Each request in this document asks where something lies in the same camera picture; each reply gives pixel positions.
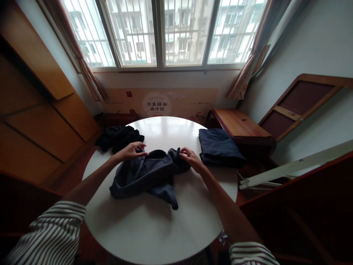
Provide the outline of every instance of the wooden wardrobe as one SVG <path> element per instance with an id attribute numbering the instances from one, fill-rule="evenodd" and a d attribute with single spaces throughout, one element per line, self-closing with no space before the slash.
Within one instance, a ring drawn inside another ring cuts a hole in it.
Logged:
<path id="1" fill-rule="evenodd" d="M 16 3 L 2 18 L 0 171 L 49 187 L 100 130 Z"/>

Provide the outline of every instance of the wooden furniture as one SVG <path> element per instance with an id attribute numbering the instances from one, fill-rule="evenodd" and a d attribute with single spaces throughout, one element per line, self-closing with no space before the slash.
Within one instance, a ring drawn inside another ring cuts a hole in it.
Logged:
<path id="1" fill-rule="evenodd" d="M 0 32 L 53 98 L 61 99 L 75 92 L 60 66 L 15 2 L 11 2 L 4 11 Z"/>
<path id="2" fill-rule="evenodd" d="M 120 114 L 120 113 L 109 113 L 104 114 L 99 118 L 99 123 L 103 128 L 110 126 L 125 126 L 129 123 L 133 123 L 138 120 L 137 114 Z"/>
<path id="3" fill-rule="evenodd" d="M 301 74 L 259 125 L 279 142 L 343 87 L 353 88 L 353 78 Z"/>
<path id="4" fill-rule="evenodd" d="M 350 152 L 240 205 L 280 264 L 353 264 L 352 164 Z"/>
<path id="5" fill-rule="evenodd" d="M 213 115 L 221 127 L 233 138 L 241 153 L 247 159 L 270 156 L 276 142 L 266 130 L 237 109 L 213 109 L 206 118 L 206 127 Z"/>
<path id="6" fill-rule="evenodd" d="M 49 187 L 100 129 L 21 9 L 9 6 L 0 28 L 0 170 Z"/>

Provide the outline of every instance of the striped sleeve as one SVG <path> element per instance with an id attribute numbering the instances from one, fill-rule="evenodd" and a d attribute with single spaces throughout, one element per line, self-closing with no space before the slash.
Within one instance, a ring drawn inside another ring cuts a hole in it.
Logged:
<path id="1" fill-rule="evenodd" d="M 59 201 L 30 224 L 5 258 L 6 264 L 72 264 L 86 207 Z"/>
<path id="2" fill-rule="evenodd" d="M 279 265 L 267 247 L 256 242 L 231 245 L 229 255 L 232 265 Z"/>

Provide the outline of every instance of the folded clothing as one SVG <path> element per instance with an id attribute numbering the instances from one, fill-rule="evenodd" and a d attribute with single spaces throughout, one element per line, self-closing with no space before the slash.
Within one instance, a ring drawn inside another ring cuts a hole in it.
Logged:
<path id="1" fill-rule="evenodd" d="M 178 209 L 174 193 L 173 175 L 182 174 L 190 165 L 180 158 L 178 150 L 154 150 L 147 156 L 123 162 L 117 169 L 110 193 L 114 199 L 136 196 L 142 192 L 150 193 Z"/>
<path id="2" fill-rule="evenodd" d="M 200 158 L 205 165 L 219 165 L 242 168 L 246 159 L 223 129 L 199 129 L 202 153 Z"/>
<path id="3" fill-rule="evenodd" d="M 106 128 L 97 139 L 95 145 L 99 146 L 103 152 L 107 152 L 113 147 L 113 154 L 124 149 L 129 143 L 143 142 L 145 137 L 140 135 L 139 130 L 131 126 L 112 126 Z"/>

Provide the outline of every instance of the white round table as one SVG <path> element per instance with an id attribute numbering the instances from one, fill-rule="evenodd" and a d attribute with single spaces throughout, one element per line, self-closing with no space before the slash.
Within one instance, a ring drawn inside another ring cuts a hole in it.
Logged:
<path id="1" fill-rule="evenodd" d="M 145 136 L 145 150 L 188 147 L 199 155 L 198 123 L 176 117 L 152 117 L 129 124 Z M 83 179 L 112 155 L 97 150 Z M 150 194 L 115 200 L 109 187 L 117 167 L 107 176 L 89 204 L 85 221 L 94 238 L 108 252 L 136 264 L 169 264 L 189 258 L 206 248 L 222 231 L 222 223 L 202 178 L 192 168 L 174 176 L 179 209 Z M 235 201 L 236 170 L 209 167 Z"/>

